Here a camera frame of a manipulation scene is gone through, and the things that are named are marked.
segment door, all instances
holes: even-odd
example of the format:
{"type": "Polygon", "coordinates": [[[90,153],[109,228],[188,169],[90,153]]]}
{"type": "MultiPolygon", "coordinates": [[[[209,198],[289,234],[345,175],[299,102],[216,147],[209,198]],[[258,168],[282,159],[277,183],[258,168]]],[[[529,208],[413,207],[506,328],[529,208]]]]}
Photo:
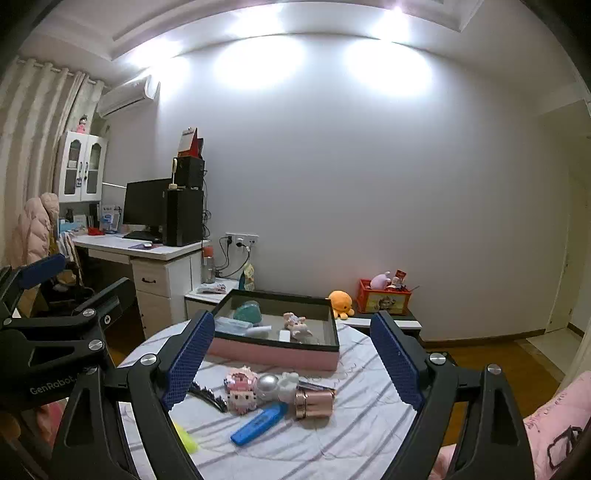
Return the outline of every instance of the door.
{"type": "Polygon", "coordinates": [[[58,197],[60,202],[79,202],[88,135],[68,132],[61,151],[58,197]]]}
{"type": "Polygon", "coordinates": [[[566,327],[579,296],[587,253],[587,191],[584,185],[570,178],[569,232],[563,272],[546,332],[566,327]]]}
{"type": "Polygon", "coordinates": [[[83,202],[100,200],[106,150],[107,140],[94,135],[88,135],[82,177],[81,198],[83,202]]]}

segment round table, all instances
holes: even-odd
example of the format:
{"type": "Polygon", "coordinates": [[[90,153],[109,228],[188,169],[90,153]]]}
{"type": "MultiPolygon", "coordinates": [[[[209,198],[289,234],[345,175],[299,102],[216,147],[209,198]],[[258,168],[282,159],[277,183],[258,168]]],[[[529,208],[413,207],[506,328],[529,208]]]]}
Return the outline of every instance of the round table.
{"type": "MultiPolygon", "coordinates": [[[[146,353],[158,353],[168,337],[187,322],[173,325],[137,347],[120,367],[132,365],[146,353]]],[[[370,338],[337,321],[340,343],[335,372],[293,369],[309,381],[337,389],[329,419],[296,420],[292,411],[277,425],[243,447],[230,435],[258,415],[221,413],[188,395],[170,417],[199,444],[191,455],[206,480],[377,479],[386,471],[414,420],[415,411],[403,403],[370,338]]],[[[195,381],[223,395],[223,379],[242,362],[206,355],[195,381]]],[[[253,372],[281,373],[283,367],[249,365],[253,372]]],[[[155,478],[141,443],[131,405],[121,403],[125,433],[142,479],[155,478]]]]}

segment doll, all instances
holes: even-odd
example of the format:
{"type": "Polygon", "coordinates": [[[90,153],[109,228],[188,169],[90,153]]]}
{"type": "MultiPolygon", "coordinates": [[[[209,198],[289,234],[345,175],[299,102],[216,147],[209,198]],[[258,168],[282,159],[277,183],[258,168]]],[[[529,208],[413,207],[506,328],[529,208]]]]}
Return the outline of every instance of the doll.
{"type": "Polygon", "coordinates": [[[80,120],[78,120],[78,126],[76,127],[77,134],[85,134],[86,133],[86,122],[88,121],[88,117],[86,115],[82,115],[80,120]]]}

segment power outlet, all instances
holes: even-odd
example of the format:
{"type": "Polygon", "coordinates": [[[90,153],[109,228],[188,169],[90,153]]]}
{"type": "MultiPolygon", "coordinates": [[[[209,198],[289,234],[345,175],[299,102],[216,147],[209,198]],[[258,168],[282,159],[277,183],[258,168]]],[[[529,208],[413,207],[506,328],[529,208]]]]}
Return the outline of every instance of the power outlet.
{"type": "Polygon", "coordinates": [[[227,232],[226,236],[232,237],[232,245],[236,245],[237,242],[242,242],[249,247],[254,247],[258,243],[258,235],[254,233],[232,233],[227,232]]]}

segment baseboard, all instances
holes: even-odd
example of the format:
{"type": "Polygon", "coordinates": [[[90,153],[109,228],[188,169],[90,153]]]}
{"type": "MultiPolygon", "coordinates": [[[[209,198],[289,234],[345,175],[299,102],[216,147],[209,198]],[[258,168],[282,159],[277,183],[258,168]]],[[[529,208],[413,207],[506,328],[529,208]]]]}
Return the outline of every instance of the baseboard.
{"type": "Polygon", "coordinates": [[[454,346],[479,346],[487,345],[489,343],[499,342],[512,342],[514,340],[520,340],[522,338],[536,337],[543,335],[546,332],[545,329],[532,330],[530,332],[513,333],[512,335],[501,335],[497,337],[481,337],[481,338],[460,338],[456,340],[430,340],[423,341],[423,348],[434,349],[434,348],[451,348],[454,346]]]}
{"type": "Polygon", "coordinates": [[[576,333],[578,336],[580,336],[581,338],[585,336],[585,332],[582,331],[579,327],[577,327],[576,325],[573,325],[572,323],[569,322],[569,324],[567,325],[569,330],[572,330],[574,333],[576,333]]]}

